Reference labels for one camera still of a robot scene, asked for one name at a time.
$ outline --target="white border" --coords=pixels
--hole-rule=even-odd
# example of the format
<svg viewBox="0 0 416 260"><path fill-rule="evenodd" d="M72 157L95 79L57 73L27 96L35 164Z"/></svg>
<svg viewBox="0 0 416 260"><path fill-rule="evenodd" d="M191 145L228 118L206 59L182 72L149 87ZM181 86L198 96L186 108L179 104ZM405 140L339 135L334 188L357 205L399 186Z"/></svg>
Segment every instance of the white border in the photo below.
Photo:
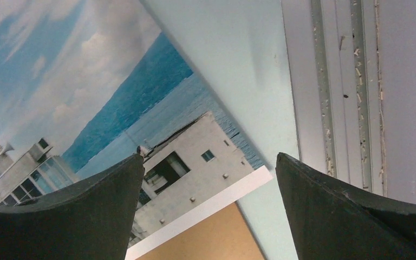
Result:
<svg viewBox="0 0 416 260"><path fill-rule="evenodd" d="M129 248L127 250L127 255L125 256L125 260L135 260L143 256L156 247L162 245L164 242L201 222L205 218L236 202L241 197L261 187L273 178L274 176L265 166L260 167L259 169L248 174L246 177L243 177L238 182L232 184L207 201L198 205L195 209L182 215L173 222L146 237L138 244Z"/></svg>

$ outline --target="white building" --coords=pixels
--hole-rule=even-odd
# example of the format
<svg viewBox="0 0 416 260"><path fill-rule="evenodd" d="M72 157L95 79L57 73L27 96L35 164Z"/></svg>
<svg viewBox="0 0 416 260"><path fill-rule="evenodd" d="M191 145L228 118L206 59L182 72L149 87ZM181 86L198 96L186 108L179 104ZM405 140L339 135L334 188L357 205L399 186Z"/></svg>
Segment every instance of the white building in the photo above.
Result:
<svg viewBox="0 0 416 260"><path fill-rule="evenodd" d="M145 157L130 245L253 171L211 112L173 133Z"/></svg>
<svg viewBox="0 0 416 260"><path fill-rule="evenodd" d="M15 205L38 197L79 179L43 138L15 162L6 154L10 145L0 145L0 205Z"/></svg>

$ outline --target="sea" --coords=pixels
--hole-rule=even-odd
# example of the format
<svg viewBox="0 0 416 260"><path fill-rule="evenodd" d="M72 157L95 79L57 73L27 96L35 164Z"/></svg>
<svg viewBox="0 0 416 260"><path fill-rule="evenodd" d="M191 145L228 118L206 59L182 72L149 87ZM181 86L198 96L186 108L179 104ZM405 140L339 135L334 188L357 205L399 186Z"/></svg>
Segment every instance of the sea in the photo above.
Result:
<svg viewBox="0 0 416 260"><path fill-rule="evenodd" d="M77 171L88 178L136 153L137 145L153 147L207 111L245 154L254 169L264 165L196 74L185 78L165 98L144 113L108 146Z"/></svg>

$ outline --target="satellite dish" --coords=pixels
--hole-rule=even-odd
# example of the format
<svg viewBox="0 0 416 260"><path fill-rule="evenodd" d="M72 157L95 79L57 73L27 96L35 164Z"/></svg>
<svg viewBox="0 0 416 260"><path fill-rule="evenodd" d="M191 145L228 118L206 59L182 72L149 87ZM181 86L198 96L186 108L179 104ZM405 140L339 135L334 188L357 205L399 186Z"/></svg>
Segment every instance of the satellite dish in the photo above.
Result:
<svg viewBox="0 0 416 260"><path fill-rule="evenodd" d="M3 155L4 153L8 152L8 151L13 151L15 150L12 145L10 143L5 144L4 148L2 148L1 152L0 152L0 156Z"/></svg>

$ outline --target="brown surface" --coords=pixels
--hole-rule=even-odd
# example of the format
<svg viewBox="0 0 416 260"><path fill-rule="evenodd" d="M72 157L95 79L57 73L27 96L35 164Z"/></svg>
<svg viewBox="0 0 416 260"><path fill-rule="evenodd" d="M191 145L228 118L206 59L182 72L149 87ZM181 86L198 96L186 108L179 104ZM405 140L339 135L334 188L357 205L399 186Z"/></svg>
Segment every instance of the brown surface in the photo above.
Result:
<svg viewBox="0 0 416 260"><path fill-rule="evenodd" d="M235 203L138 260L263 260Z"/></svg>

